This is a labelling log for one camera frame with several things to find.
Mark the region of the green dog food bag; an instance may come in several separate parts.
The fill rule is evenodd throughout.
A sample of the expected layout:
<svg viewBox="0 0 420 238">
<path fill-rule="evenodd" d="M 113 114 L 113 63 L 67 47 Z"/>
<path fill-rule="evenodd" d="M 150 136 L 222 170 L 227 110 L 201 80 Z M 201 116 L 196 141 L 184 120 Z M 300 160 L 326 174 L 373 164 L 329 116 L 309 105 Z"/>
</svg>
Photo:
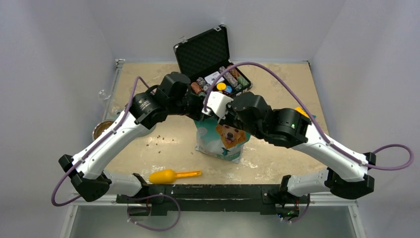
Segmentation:
<svg viewBox="0 0 420 238">
<path fill-rule="evenodd" d="M 238 164 L 241 161 L 244 144 L 251 135 L 243 130 L 219 124 L 216 119 L 194 122 L 196 147 L 199 152 Z"/>
</svg>

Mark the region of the yellow plastic scoop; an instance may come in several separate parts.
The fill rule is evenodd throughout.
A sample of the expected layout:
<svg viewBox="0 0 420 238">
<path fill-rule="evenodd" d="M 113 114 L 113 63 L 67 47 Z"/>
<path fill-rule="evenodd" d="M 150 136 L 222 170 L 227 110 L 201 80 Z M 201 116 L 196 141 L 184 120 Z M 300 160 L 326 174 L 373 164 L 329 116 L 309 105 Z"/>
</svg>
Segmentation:
<svg viewBox="0 0 420 238">
<path fill-rule="evenodd" d="M 153 184 L 171 184 L 180 178 L 199 177 L 201 175 L 201 171 L 175 172 L 174 170 L 167 169 L 150 174 L 149 182 Z"/>
</svg>

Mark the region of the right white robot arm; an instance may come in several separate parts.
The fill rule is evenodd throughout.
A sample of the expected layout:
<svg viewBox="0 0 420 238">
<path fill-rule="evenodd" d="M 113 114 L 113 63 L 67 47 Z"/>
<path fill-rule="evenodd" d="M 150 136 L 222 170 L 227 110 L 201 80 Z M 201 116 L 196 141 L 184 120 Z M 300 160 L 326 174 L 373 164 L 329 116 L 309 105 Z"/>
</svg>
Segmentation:
<svg viewBox="0 0 420 238">
<path fill-rule="evenodd" d="M 278 195 L 285 202 L 317 192 L 357 199 L 374 191 L 368 165 L 376 156 L 354 152 L 322 136 L 314 122 L 295 109 L 272 109 L 262 96 L 247 92 L 227 104 L 223 123 L 274 146 L 302 152 L 326 166 L 313 174 L 284 176 Z"/>
</svg>

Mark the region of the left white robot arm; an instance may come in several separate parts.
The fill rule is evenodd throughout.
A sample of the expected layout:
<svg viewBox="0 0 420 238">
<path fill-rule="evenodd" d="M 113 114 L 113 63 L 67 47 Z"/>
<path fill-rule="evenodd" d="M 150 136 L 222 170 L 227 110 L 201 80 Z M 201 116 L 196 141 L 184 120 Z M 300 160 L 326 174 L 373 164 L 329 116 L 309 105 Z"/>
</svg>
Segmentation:
<svg viewBox="0 0 420 238">
<path fill-rule="evenodd" d="M 204 117 L 202 108 L 203 99 L 193 93 L 190 78 L 179 72 L 165 75 L 159 85 L 143 93 L 132 89 L 124 111 L 109 128 L 81 152 L 59 159 L 65 171 L 60 182 L 70 178 L 78 196 L 86 202 L 105 194 L 126 195 L 136 203 L 145 201 L 148 190 L 140 175 L 111 173 L 106 166 L 133 140 L 150 134 L 169 115 L 200 120 Z"/>
</svg>

